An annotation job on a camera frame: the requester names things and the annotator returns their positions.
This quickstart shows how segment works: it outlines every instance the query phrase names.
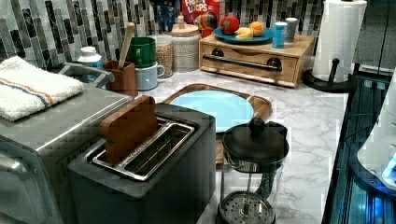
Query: marble countertop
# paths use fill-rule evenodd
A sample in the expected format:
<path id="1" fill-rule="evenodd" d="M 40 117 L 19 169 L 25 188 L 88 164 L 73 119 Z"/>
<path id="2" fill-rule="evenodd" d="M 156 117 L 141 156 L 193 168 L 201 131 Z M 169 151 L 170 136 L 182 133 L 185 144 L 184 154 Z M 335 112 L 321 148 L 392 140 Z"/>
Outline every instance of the marble countertop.
<path id="1" fill-rule="evenodd" d="M 157 88 L 140 91 L 139 96 L 149 95 L 160 103 L 194 83 L 254 94 L 271 102 L 273 110 L 268 120 L 288 128 L 290 144 L 277 194 L 276 223 L 320 223 L 332 178 L 347 94 L 316 91 L 302 82 L 296 89 L 290 89 L 197 70 L 159 79 Z M 217 170 L 214 196 L 197 223 L 215 223 L 220 174 L 221 170 Z"/>

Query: fruit bowl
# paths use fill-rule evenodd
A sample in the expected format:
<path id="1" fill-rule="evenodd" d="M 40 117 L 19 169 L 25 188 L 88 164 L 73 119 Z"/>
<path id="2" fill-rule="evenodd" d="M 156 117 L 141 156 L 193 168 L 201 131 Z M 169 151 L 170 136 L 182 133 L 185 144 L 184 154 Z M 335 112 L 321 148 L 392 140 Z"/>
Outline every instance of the fruit bowl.
<path id="1" fill-rule="evenodd" d="M 237 45 L 261 45 L 261 44 L 270 44 L 272 43 L 272 39 L 274 37 L 274 31 L 265 28 L 263 34 L 261 36 L 253 37 L 249 40 L 241 40 L 237 39 L 235 35 L 224 35 L 220 28 L 215 29 L 213 31 L 215 37 L 219 40 L 222 40 L 228 44 L 237 44 Z"/>

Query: stainless steel toaster oven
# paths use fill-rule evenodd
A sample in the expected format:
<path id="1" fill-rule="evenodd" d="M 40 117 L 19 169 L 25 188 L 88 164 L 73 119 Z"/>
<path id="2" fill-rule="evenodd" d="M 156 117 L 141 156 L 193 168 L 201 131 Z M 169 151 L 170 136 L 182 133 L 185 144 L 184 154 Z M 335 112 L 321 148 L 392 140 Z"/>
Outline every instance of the stainless steel toaster oven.
<path id="1" fill-rule="evenodd" d="M 77 223 L 67 164 L 132 100 L 84 84 L 83 93 L 25 119 L 0 118 L 0 223 Z"/>
<path id="2" fill-rule="evenodd" d="M 79 223 L 194 224 L 215 190 L 215 119 L 157 104 L 157 132 L 117 164 L 101 139 L 68 165 Z"/>

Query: apple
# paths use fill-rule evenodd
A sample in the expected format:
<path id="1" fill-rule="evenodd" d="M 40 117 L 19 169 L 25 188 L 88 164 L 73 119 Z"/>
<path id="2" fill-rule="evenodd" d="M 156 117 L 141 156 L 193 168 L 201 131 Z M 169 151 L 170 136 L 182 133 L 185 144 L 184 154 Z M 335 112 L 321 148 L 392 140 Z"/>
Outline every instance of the apple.
<path id="1" fill-rule="evenodd" d="M 224 17 L 220 22 L 220 30 L 224 35 L 233 35 L 239 29 L 239 20 L 236 17 Z"/>

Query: dish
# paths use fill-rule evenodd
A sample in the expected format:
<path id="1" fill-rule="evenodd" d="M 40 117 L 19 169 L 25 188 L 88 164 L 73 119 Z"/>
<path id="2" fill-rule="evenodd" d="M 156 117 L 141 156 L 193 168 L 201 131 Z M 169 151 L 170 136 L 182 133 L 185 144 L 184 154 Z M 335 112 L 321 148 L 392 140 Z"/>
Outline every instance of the dish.
<path id="1" fill-rule="evenodd" d="M 171 105 L 197 110 L 216 119 L 216 133 L 249 122 L 253 106 L 244 98 L 225 91 L 192 91 L 175 98 Z"/>
<path id="2" fill-rule="evenodd" d="M 258 37 L 253 37 L 251 40 L 240 40 L 235 37 L 235 35 L 224 35 L 220 28 L 216 28 L 213 32 L 215 37 L 227 42 L 229 44 L 239 44 L 239 45 L 257 45 L 257 44 L 270 44 L 274 38 L 274 31 L 265 28 L 263 34 Z"/>

